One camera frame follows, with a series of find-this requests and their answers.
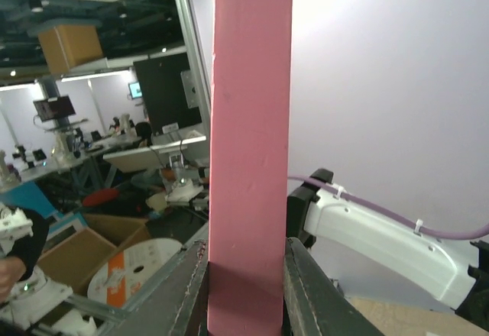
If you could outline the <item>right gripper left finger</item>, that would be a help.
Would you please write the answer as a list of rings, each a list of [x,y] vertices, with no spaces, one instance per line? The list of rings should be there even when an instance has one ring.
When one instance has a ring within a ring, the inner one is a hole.
[[[127,315],[104,335],[207,335],[207,243],[173,256],[124,307]]]

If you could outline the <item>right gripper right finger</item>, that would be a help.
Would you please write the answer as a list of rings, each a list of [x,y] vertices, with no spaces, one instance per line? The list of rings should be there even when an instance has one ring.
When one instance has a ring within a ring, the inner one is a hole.
[[[286,240],[283,263],[283,334],[379,336],[334,286],[302,242]]]

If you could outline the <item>pink picture frame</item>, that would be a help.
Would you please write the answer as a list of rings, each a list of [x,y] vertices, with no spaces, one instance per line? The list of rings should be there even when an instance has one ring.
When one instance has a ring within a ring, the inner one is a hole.
[[[293,0],[215,0],[208,329],[283,323]]]

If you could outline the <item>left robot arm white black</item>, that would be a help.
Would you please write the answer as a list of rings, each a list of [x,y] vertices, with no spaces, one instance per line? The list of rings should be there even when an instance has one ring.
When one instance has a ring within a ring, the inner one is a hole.
[[[488,326],[488,228],[444,232],[346,191],[319,169],[287,198],[287,236],[323,237],[379,263],[455,314]]]

